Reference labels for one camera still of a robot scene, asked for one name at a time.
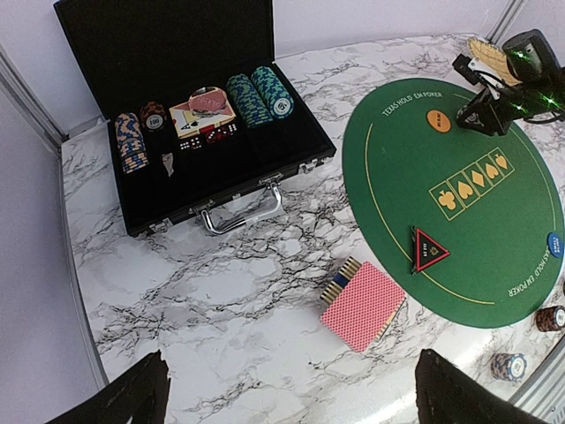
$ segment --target card suit symbol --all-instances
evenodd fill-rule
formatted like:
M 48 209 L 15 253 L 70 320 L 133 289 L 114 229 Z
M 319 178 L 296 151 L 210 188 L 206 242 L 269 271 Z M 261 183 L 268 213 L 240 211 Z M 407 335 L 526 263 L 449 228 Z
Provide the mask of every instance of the card suit symbol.
M 485 186 L 485 177 L 483 177 L 483 174 L 480 174 L 478 172 L 476 172 L 475 170 L 473 170 L 471 172 L 471 177 L 473 179 L 473 183 L 475 183 L 478 186 L 484 187 Z
M 499 172 L 496 168 L 494 168 L 490 163 L 486 164 L 486 175 L 490 178 L 493 179 L 494 177 L 496 177 L 497 175 L 499 175 Z
M 495 156 L 496 156 L 496 159 L 494 159 L 494 160 L 496 161 L 496 163 L 498 163 L 498 166 L 507 170 L 509 168 L 509 165 L 506 162 L 506 157 L 500 156 L 498 153 Z
M 445 191 L 441 190 L 440 194 L 441 196 L 439 198 L 439 201 L 442 206 L 445 206 L 449 210 L 453 210 L 456 208 L 456 202 L 455 202 L 456 197 L 453 195 L 453 193 L 451 192 L 445 193 Z
M 463 181 L 459 181 L 457 184 L 457 191 L 463 200 L 473 195 L 473 189 Z

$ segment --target case latch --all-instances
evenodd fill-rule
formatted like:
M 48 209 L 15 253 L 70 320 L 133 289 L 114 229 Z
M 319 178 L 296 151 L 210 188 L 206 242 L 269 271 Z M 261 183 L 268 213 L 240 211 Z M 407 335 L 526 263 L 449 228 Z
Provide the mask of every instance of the case latch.
M 257 182 L 257 185 L 258 186 L 265 186 L 266 188 L 269 188 L 271 183 L 279 184 L 281 182 L 282 178 L 283 178 L 283 174 L 280 173 L 280 172 L 277 172 L 275 175 L 271 175 L 270 177 L 260 179 Z
M 170 221 L 170 219 L 165 218 L 158 223 L 152 223 L 151 225 L 149 225 L 149 228 L 153 230 L 153 232 L 160 232 L 161 234 L 163 234 L 164 232 L 167 232 L 167 230 L 172 226 L 173 223 Z
M 300 169 L 301 174 L 309 174 L 314 170 L 314 168 L 316 168 L 317 164 L 318 159 L 312 159 L 311 162 L 301 163 L 298 168 Z

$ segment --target marble table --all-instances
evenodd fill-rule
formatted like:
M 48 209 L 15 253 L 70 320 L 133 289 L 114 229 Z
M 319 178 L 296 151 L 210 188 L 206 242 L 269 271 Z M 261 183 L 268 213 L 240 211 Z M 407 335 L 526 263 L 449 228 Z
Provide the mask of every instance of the marble table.
M 408 298 L 364 354 L 320 323 L 320 292 L 365 241 L 343 186 L 341 145 L 354 107 L 375 87 L 423 77 L 463 79 L 451 62 L 469 36 L 365 42 L 277 63 L 337 146 L 333 162 L 282 183 L 286 214 L 212 237 L 198 220 L 165 234 L 125 233 L 106 126 L 63 145 L 64 197 L 80 289 L 98 352 L 113 380 L 162 350 L 172 379 L 168 423 L 414 422 L 414 368 L 433 348 L 494 394 L 495 352 L 521 352 L 527 375 L 559 341 L 532 318 L 502 329 L 446 321 Z M 565 133 L 523 125 L 565 196 Z M 228 218 L 252 194 L 215 209 Z M 562 280 L 547 299 L 564 303 Z

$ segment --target poker chip case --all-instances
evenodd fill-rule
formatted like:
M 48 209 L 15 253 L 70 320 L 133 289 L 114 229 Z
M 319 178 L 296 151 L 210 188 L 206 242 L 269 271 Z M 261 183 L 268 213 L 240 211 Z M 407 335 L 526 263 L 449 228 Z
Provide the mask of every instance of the poker chip case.
M 62 0 L 57 16 L 87 84 L 108 120 L 117 191 L 129 235 L 166 231 L 192 216 L 224 233 L 246 217 L 214 226 L 214 207 L 267 188 L 280 202 L 278 183 L 308 172 L 335 154 L 284 73 L 275 64 L 271 0 Z M 165 110 L 202 87 L 226 90 L 236 74 L 273 70 L 294 100 L 284 119 L 247 128 L 204 148 L 181 150 L 172 119 L 145 138 L 149 164 L 125 174 L 115 119 L 148 102 Z M 163 155 L 173 155 L 169 176 Z

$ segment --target blue poker chip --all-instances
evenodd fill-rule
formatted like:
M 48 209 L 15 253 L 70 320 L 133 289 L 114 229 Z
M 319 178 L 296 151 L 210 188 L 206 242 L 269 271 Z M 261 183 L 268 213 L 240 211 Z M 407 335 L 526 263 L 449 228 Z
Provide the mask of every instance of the blue poker chip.
M 524 378 L 528 364 L 521 354 L 497 353 L 491 360 L 491 373 L 497 380 L 518 382 Z
M 342 276 L 341 274 L 337 273 L 335 274 L 334 279 L 332 281 L 337 285 L 339 285 L 340 287 L 345 288 L 345 286 L 349 283 L 350 280 L 348 280 L 345 276 Z
M 273 118 L 253 83 L 244 74 L 234 75 L 226 85 L 236 109 L 249 128 L 268 124 Z
M 563 240 L 561 240 L 561 237 L 559 237 L 556 232 L 551 232 L 547 236 L 547 246 L 553 256 L 558 259 L 563 257 Z
M 127 163 L 127 164 L 142 164 L 142 163 L 148 163 L 148 160 L 147 159 L 135 158 L 134 156 L 131 156 L 131 157 L 124 159 L 124 163 Z
M 257 68 L 251 80 L 273 117 L 283 119 L 292 113 L 294 100 L 271 68 L 266 66 Z

